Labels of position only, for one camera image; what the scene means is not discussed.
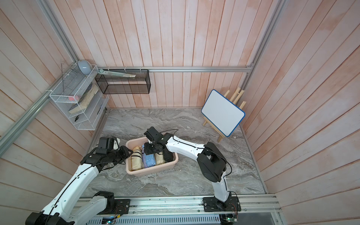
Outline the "tan beige umbrella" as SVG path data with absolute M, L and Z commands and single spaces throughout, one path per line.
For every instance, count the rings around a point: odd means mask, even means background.
M 166 163 L 165 159 L 164 159 L 164 156 L 163 154 L 160 152 L 160 153 L 156 153 L 154 154 L 155 155 L 155 160 L 156 160 L 156 165 L 162 165 L 164 163 Z

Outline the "blue umbrella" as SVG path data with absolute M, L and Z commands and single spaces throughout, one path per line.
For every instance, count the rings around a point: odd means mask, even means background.
M 144 152 L 142 152 L 142 161 L 144 168 L 153 167 L 156 165 L 156 160 L 154 154 L 146 155 Z

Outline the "pink plastic storage box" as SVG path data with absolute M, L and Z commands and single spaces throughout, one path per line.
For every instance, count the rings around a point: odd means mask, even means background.
M 148 139 L 146 137 L 132 139 L 126 142 L 126 147 L 131 150 L 139 148 L 142 150 L 144 144 L 147 142 Z M 177 153 L 173 153 L 172 161 L 165 162 L 163 157 L 159 154 L 153 154 L 150 157 L 148 155 L 145 155 L 144 151 L 142 151 L 142 168 L 139 170 L 133 170 L 132 158 L 135 157 L 129 157 L 126 160 L 126 172 L 129 175 L 134 175 L 136 177 L 141 177 L 149 175 L 151 173 L 158 173 L 167 169 L 172 169 L 179 161 Z

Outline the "plain cream umbrella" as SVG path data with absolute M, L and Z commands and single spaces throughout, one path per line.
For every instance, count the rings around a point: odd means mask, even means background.
M 141 150 L 140 146 L 136 146 L 132 151 L 133 151 L 133 153 L 131 155 L 132 171 L 144 169 L 142 150 Z

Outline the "black umbrella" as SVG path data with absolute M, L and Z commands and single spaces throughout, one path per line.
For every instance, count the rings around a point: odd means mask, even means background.
M 170 152 L 169 150 L 165 149 L 165 150 L 163 150 L 163 158 L 166 163 L 172 162 L 173 161 L 173 153 Z

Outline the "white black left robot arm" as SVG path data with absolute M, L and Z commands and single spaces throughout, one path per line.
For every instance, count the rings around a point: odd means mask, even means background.
M 91 181 L 106 169 L 108 164 L 124 164 L 133 154 L 126 146 L 121 146 L 117 138 L 102 137 L 96 148 L 90 151 L 80 163 L 75 174 L 59 194 L 41 212 L 31 213 L 27 225 L 85 225 L 98 214 L 111 214 L 109 224 L 128 214 L 130 200 L 117 200 L 114 193 L 99 191 L 77 211 L 73 211 L 79 198 Z

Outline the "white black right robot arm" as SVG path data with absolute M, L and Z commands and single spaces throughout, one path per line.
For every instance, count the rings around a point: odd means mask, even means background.
M 160 133 L 154 127 L 144 132 L 148 142 L 144 144 L 145 154 L 178 153 L 196 161 L 203 176 L 212 182 L 214 197 L 221 202 L 226 202 L 230 196 L 225 179 L 228 161 L 212 142 L 197 144 L 180 139 L 171 133 Z

